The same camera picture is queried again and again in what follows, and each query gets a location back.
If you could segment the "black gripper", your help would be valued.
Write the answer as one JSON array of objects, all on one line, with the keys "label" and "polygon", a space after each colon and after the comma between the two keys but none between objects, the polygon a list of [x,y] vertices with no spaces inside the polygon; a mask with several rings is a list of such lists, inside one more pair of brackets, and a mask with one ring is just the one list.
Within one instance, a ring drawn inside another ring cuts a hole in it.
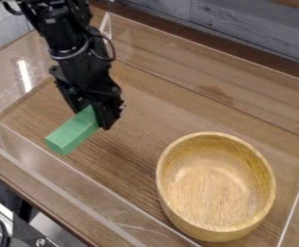
[{"label": "black gripper", "polygon": [[114,50],[105,41],[54,43],[49,46],[56,65],[49,73],[64,100],[77,114],[93,107],[97,126],[108,130],[122,113],[121,88],[109,75]]}]

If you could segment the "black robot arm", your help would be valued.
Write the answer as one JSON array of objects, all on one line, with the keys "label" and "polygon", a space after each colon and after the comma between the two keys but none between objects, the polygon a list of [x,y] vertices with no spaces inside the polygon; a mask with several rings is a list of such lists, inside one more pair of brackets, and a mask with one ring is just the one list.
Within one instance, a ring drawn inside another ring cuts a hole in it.
[{"label": "black robot arm", "polygon": [[93,109],[97,125],[109,129],[122,112],[121,87],[109,75],[116,49],[90,25],[88,0],[17,0],[21,13],[45,40],[56,87],[73,112]]}]

